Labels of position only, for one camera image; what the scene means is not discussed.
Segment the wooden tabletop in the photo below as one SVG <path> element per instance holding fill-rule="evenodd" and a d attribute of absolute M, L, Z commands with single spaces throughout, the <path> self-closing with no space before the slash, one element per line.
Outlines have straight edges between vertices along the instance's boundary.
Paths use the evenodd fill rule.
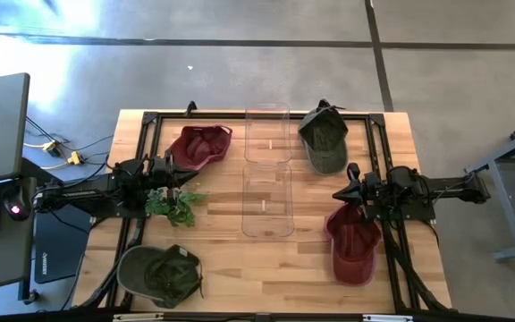
<path fill-rule="evenodd" d="M 111 147 L 111 164 L 135 157 L 143 112 L 121 111 Z M 385 113 L 384 118 L 393 164 L 418 168 L 407 114 Z M 331 195 L 345 187 L 348 180 L 344 172 L 331 176 L 315 174 L 297 137 L 299 122 L 291 121 L 292 157 L 289 162 L 295 230 L 282 239 L 254 239 L 241 230 L 242 169 L 247 164 L 244 157 L 244 120 L 164 120 L 158 154 L 164 153 L 180 136 L 182 126 L 217 123 L 233 129 L 232 144 L 224 161 L 204 168 L 185 188 L 207 195 L 201 204 L 194 207 L 196 226 L 174 228 L 165 217 L 155 216 L 147 221 L 144 234 L 144 245 L 167 248 L 179 244 L 202 261 L 204 298 L 195 292 L 175 310 L 393 312 L 382 241 L 377 248 L 376 273 L 372 282 L 361 287 L 335 282 L 323 226 L 325 216 L 341 205 Z M 347 125 L 349 162 L 357 162 L 362 174 L 369 172 L 365 126 L 356 121 L 348 121 Z M 380 138 L 377 131 L 375 133 L 379 164 L 384 168 Z M 152 136 L 151 131 L 147 136 L 147 147 Z M 91 231 L 73 305 L 85 301 L 113 265 L 120 226 L 121 219 L 112 218 Z M 435 236 L 426 225 L 412 221 L 407 222 L 407 234 L 414 268 L 436 298 L 450 307 Z M 408 303 L 406 281 L 400 268 L 399 272 L 403 298 Z M 121 294 L 119 292 L 117 302 L 122 299 Z M 162 310 L 152 301 L 140 297 L 134 297 L 132 309 Z"/>

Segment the transparent bin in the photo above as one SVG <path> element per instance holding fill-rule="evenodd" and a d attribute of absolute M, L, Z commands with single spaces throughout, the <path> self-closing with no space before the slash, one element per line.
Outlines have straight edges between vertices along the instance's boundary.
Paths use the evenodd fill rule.
<path fill-rule="evenodd" d="M 293 233 L 291 169 L 285 163 L 248 163 L 243 169 L 242 231 L 249 237 Z"/>
<path fill-rule="evenodd" d="M 291 159 L 290 107 L 255 103 L 246 108 L 246 160 L 280 163 Z"/>

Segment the baseball cap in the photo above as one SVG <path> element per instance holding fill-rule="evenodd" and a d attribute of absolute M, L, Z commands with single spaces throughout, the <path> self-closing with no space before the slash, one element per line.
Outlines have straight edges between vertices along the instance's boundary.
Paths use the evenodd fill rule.
<path fill-rule="evenodd" d="M 345 168 L 348 131 L 336 106 L 320 106 L 303 117 L 298 133 L 319 174 L 335 174 Z"/>
<path fill-rule="evenodd" d="M 178 245 L 167 250 L 136 246 L 122 255 L 116 278 L 127 292 L 172 309 L 200 287 L 198 264 L 196 256 Z"/>
<path fill-rule="evenodd" d="M 232 129 L 222 125 L 184 126 L 180 137 L 168 148 L 174 163 L 189 170 L 224 159 L 230 147 Z"/>
<path fill-rule="evenodd" d="M 325 222 L 331 236 L 335 278 L 346 284 L 364 285 L 375 273 L 375 248 L 381 231 L 374 221 L 363 222 L 361 208 L 344 204 Z"/>

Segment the concrete floor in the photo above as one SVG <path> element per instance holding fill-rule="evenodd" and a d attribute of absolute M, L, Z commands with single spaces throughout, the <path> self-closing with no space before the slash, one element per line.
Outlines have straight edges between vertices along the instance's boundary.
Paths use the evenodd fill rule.
<path fill-rule="evenodd" d="M 382 41 L 515 43 L 515 0 L 373 3 Z M 0 0 L 0 32 L 371 39 L 362 0 Z M 424 174 L 462 174 L 515 130 L 515 51 L 391 49 L 384 51 L 384 64 L 395 111 L 409 113 Z M 0 75 L 11 72 L 31 74 L 30 117 L 73 146 L 112 134 L 121 108 L 182 108 L 192 99 L 200 108 L 283 101 L 309 109 L 325 97 L 352 110 L 383 111 L 370 48 L 33 45 L 0 37 Z M 109 146 L 105 141 L 86 152 Z M 40 165 L 56 162 L 31 149 L 24 154 Z M 74 179 L 94 169 L 55 175 Z M 513 243 L 497 198 L 483 206 L 441 200 L 436 211 L 454 308 L 515 318 L 515 260 L 492 260 L 492 251 Z M 43 300 L 30 306 L 15 300 L 16 285 L 2 287 L 0 314 L 59 309 L 70 282 L 36 285 Z"/>

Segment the cable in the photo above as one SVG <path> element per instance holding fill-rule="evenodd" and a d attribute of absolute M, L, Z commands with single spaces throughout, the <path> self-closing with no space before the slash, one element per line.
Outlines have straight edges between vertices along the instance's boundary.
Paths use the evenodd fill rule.
<path fill-rule="evenodd" d="M 430 227 L 430 229 L 433 231 L 433 233 L 435 234 L 435 238 L 436 238 L 436 245 L 440 246 L 440 241 L 438 239 L 438 233 L 436 232 L 436 229 L 434 226 L 432 226 L 429 222 L 427 222 L 426 220 L 421 220 L 420 221 L 421 223 L 427 225 L 428 227 Z"/>
<path fill-rule="evenodd" d="M 106 165 L 106 167 L 107 167 L 107 168 L 109 168 L 109 169 L 111 169 L 111 170 L 113 170 L 113 171 L 115 170 L 113 167 L 111 167 L 110 165 L 108 165 L 108 163 L 107 163 L 106 161 L 105 161 L 105 165 Z M 133 176 L 133 175 L 134 175 L 134 174 L 131 174 L 131 172 L 130 172 L 130 171 L 128 171 L 128 170 L 126 170 L 126 169 L 119 169 L 119 170 L 124 171 L 124 172 L 125 172 L 127 175 L 129 175 L 129 176 Z"/>
<path fill-rule="evenodd" d="M 27 119 L 27 122 L 29 122 L 29 124 L 31 124 L 34 128 L 36 128 L 38 131 L 40 131 L 41 134 L 43 134 L 45 137 L 47 137 L 50 140 L 55 140 L 54 137 L 52 137 L 49 133 L 47 133 L 45 130 L 43 130 L 43 128 L 38 126 L 38 124 L 35 123 L 33 120 L 31 120 L 28 116 L 25 116 L 25 118 Z"/>
<path fill-rule="evenodd" d="M 96 144 L 98 144 L 98 143 L 100 143 L 100 142 L 102 142 L 102 141 L 104 141 L 104 140 L 111 139 L 112 137 L 114 137 L 114 135 L 105 136 L 104 138 L 99 139 L 99 140 L 96 140 L 96 141 L 94 141 L 93 143 L 90 143 L 90 144 L 88 144 L 88 145 L 86 145 L 86 146 L 84 146 L 84 147 L 82 147 L 82 148 L 69 148 L 69 147 L 65 146 L 63 143 L 61 143 L 61 145 L 62 145 L 64 148 L 66 148 L 66 149 L 68 149 L 68 150 L 70 150 L 70 151 L 81 151 L 81 150 L 83 150 L 83 149 L 85 149 L 85 148 L 90 148 L 90 147 L 92 147 L 92 146 L 94 146 L 94 145 L 96 145 Z"/>
<path fill-rule="evenodd" d="M 85 257 L 85 252 L 83 251 L 83 253 L 80 254 L 79 267 L 77 268 L 77 274 L 75 275 L 74 281 L 72 281 L 71 290 L 69 291 L 69 294 L 67 295 L 67 299 L 64 301 L 63 306 L 61 307 L 61 310 L 64 310 L 64 308 L 67 306 L 67 303 L 69 303 L 69 300 L 71 299 L 72 294 L 75 291 L 75 286 L 77 285 L 77 282 L 79 281 L 80 267 L 82 267 L 82 259 L 84 257 Z"/>
<path fill-rule="evenodd" d="M 84 157 L 84 158 L 82 158 L 82 161 L 84 162 L 84 161 L 89 160 L 89 159 L 90 159 L 90 158 L 92 158 L 92 157 L 96 157 L 96 156 L 103 156 L 103 155 L 107 155 L 107 154 L 108 154 L 108 152 L 95 153 L 95 154 L 92 154 L 92 155 L 90 155 L 90 156 L 88 156 L 88 157 Z"/>
<path fill-rule="evenodd" d="M 69 163 L 64 162 L 64 163 L 61 163 L 60 165 L 41 166 L 40 168 L 43 169 L 43 170 L 55 170 L 57 168 L 60 168 L 60 167 L 66 166 L 66 165 L 69 165 Z"/>
<path fill-rule="evenodd" d="M 430 197 L 430 189 L 428 188 L 428 183 L 426 183 L 426 179 L 422 177 L 422 175 L 419 175 L 418 176 L 418 179 L 420 179 L 420 181 L 422 183 L 425 184 L 425 187 L 426 187 L 426 198 L 427 198 L 427 205 L 428 207 L 432 207 L 433 204 L 432 204 L 432 200 L 431 200 L 431 197 Z"/>
<path fill-rule="evenodd" d="M 473 176 L 471 175 L 471 176 L 470 176 L 470 177 L 469 177 L 469 178 L 464 182 L 464 184 L 466 184 L 466 183 L 470 182 L 470 180 L 472 180 L 472 178 L 473 178 Z M 436 201 L 438 201 L 438 200 L 439 200 L 439 199 L 444 195 L 444 193 L 445 193 L 445 192 L 447 192 L 448 190 L 450 190 L 450 189 L 452 189 L 452 188 L 454 188 L 454 187 L 456 187 L 456 186 L 459 186 L 459 185 L 461 185 L 461 184 L 462 184 L 462 183 L 456 183 L 456 184 L 453 184 L 452 186 L 450 186 L 450 187 L 448 187 L 448 188 L 444 189 L 444 190 L 443 190 L 443 191 L 442 191 L 438 196 L 436 196 L 436 198 L 433 200 L 432 205 L 434 206 L 434 205 L 436 204 Z"/>
<path fill-rule="evenodd" d="M 25 133 L 29 134 L 29 135 L 30 135 L 30 136 L 32 136 L 32 137 L 36 137 L 36 138 L 46 137 L 46 135 L 45 135 L 45 134 L 43 134 L 43 133 L 36 134 L 36 133 L 34 133 L 34 132 L 32 132 L 32 131 L 29 131 L 29 130 L 27 130 L 27 129 L 25 129 Z M 54 136 L 54 137 L 56 137 L 56 138 L 61 139 L 61 140 L 62 140 L 62 141 L 60 141 L 61 143 L 71 143 L 71 141 L 70 141 L 70 140 L 66 139 L 66 138 L 65 138 L 63 135 L 61 135 L 61 134 L 58 134 L 58 133 L 49 133 L 49 135 L 52 135 L 52 136 Z"/>
<path fill-rule="evenodd" d="M 25 147 L 30 147 L 30 148 L 44 148 L 45 147 L 43 144 L 36 145 L 36 144 L 23 143 L 23 145 Z"/>
<path fill-rule="evenodd" d="M 80 151 L 80 150 L 83 150 L 85 148 L 90 148 L 90 147 L 92 147 L 92 146 L 94 146 L 94 145 L 96 145 L 96 144 L 98 144 L 98 143 L 100 143 L 100 142 L 102 142 L 104 140 L 108 140 L 108 139 L 114 137 L 114 135 L 109 135 L 109 136 L 106 136 L 106 137 L 104 137 L 104 138 L 102 138 L 100 140 L 96 140 L 96 141 L 94 141 L 94 142 L 92 142 L 92 143 L 90 143 L 90 144 L 88 144 L 88 145 L 86 145 L 86 146 L 84 146 L 82 148 L 69 148 L 69 147 L 64 145 L 64 143 L 66 143 L 66 142 L 63 142 L 63 141 L 55 139 L 51 134 L 49 134 L 48 132 L 43 130 L 42 127 L 40 127 L 37 123 L 35 123 L 33 120 L 31 120 L 28 116 L 26 116 L 26 119 L 27 119 L 27 122 L 29 122 L 34 128 L 36 128 L 38 131 L 40 131 L 43 136 L 47 137 L 50 140 L 55 140 L 63 148 L 66 148 L 66 149 L 68 149 L 70 151 Z"/>
<path fill-rule="evenodd" d="M 69 224 L 69 223 L 66 223 L 64 222 L 61 218 L 59 218 L 59 216 L 53 211 L 53 210 L 49 210 L 49 212 L 51 213 L 51 215 L 53 215 L 53 217 L 61 224 L 63 225 L 68 225 L 69 227 L 71 227 L 72 229 L 76 229 L 86 235 L 89 235 L 89 232 L 87 232 L 86 230 L 80 228 L 80 227 L 77 227 L 76 225 L 73 225 L 73 224 Z"/>
<path fill-rule="evenodd" d="M 65 189 L 67 189 L 67 188 L 72 188 L 72 187 L 77 186 L 77 185 L 79 185 L 79 184 L 81 184 L 81 183 L 84 183 L 84 182 L 86 182 L 88 179 L 90 179 L 90 178 L 94 177 L 94 176 L 95 176 L 95 174 L 98 174 L 98 172 L 99 172 L 99 171 L 101 171 L 101 170 L 105 167 L 105 165 L 106 165 L 106 160 L 108 160 L 108 155 L 106 155 L 105 162 L 104 162 L 104 163 L 103 163 L 103 164 L 102 164 L 102 165 L 101 165 L 101 166 L 100 166 L 100 167 L 99 167 L 99 168 L 98 168 L 98 169 L 97 169 L 93 174 L 91 174 L 90 176 L 88 176 L 88 177 L 86 177 L 86 178 L 84 178 L 84 179 L 82 179 L 82 180 L 80 180 L 80 181 L 78 181 L 78 182 L 75 182 L 75 183 L 71 183 L 71 184 L 69 184 L 69 185 L 66 185 L 66 186 L 64 186 L 64 188 L 65 188 Z"/>
<path fill-rule="evenodd" d="M 98 162 L 89 162 L 89 161 L 84 161 L 84 163 L 85 163 L 86 165 L 102 165 L 102 164 L 99 164 Z"/>

